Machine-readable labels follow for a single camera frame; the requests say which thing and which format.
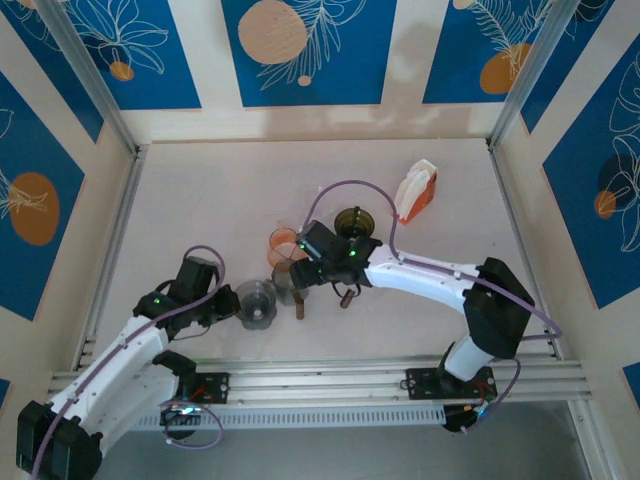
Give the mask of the grey transparent dripper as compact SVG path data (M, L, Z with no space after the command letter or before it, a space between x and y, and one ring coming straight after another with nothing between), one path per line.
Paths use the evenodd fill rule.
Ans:
M247 330L268 329L277 315L275 290L268 280L250 280L236 289L239 310L236 316Z

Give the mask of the orange transparent dripper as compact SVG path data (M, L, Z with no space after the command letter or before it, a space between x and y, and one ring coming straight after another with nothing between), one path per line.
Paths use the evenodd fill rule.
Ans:
M307 257L297 243L297 232L287 227L274 230L269 237L268 245L267 261L271 267L284 260L298 261Z

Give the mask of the olive green transparent dripper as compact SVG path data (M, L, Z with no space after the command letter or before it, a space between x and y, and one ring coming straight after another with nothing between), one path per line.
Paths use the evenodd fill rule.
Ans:
M334 219L336 234L345 239L371 237L375 231L375 220L369 212L359 206L340 211Z

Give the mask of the orange coffee filter box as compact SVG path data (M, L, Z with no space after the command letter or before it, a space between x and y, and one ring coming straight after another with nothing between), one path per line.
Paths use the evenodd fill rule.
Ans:
M434 199L437 178L437 167L426 159L411 166L394 198L395 217L401 224L408 224Z

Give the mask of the white paper filter stack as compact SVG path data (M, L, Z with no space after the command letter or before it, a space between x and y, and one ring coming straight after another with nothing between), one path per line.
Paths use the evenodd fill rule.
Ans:
M402 224L411 221L433 199L432 174L429 170L409 172L395 196L397 218Z

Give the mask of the black controller board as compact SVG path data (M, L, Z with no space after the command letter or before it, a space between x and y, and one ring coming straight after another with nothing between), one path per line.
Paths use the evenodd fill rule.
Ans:
M474 425L488 415L495 406L495 402L485 402L482 405L447 405L444 407L445 424L443 428L454 434L466 434Z
M202 410L188 402L167 401L161 404L160 425L198 426L201 424Z

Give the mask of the aluminium side rail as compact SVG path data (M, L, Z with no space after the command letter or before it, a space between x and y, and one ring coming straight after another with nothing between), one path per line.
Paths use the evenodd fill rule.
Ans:
M71 371L76 372L86 366L91 353L86 352L89 344L95 342L99 322L102 318L108 294L111 288L115 268L122 247L126 227L134 204L136 192L144 168L149 144L137 148L136 156L126 177L116 216L110 227L107 250L101 265L97 286L89 305L84 326L81 330L76 350L71 362Z
M501 154L498 152L497 148L493 147L490 144L490 141L487 141L487 149L495 171L496 179L501 189L506 209L508 211L512 229L516 237L520 256L524 264L526 277L529 285L531 286L531 295L536 301L536 307L544 314L549 316L545 295L541 291L540 283L538 282L538 278L534 271L532 257L527 249L527 245L525 242L524 217L521 215L519 209L521 205L520 197L510 183L508 168L506 166L506 163L501 159Z

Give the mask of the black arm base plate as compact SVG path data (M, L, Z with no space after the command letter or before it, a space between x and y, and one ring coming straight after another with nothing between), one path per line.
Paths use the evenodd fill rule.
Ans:
M498 397L493 370L481 368L472 380L462 381L442 368L411 368L404 386L410 400L494 400Z
M187 400L203 405L227 403L230 390L230 374L227 372L196 373L188 389Z

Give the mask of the aluminium mounting rail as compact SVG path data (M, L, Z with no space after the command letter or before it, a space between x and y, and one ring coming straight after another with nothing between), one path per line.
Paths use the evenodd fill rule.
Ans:
M435 367L429 356L387 359L206 360L199 372L230 374L227 406L239 408L374 406L410 402L400 388L410 368ZM590 400L593 397L582 365L527 355L507 402Z

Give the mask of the aluminium frame post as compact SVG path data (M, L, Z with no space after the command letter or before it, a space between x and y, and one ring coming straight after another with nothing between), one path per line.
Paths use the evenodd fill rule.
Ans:
M508 93L503 108L487 139L490 153L494 153L543 72L549 58L559 43L580 0L554 0L549 16L532 44L524 65Z
M117 102L63 6L57 0L33 1L40 17L91 101L124 149L133 159L136 159L139 147L121 114Z

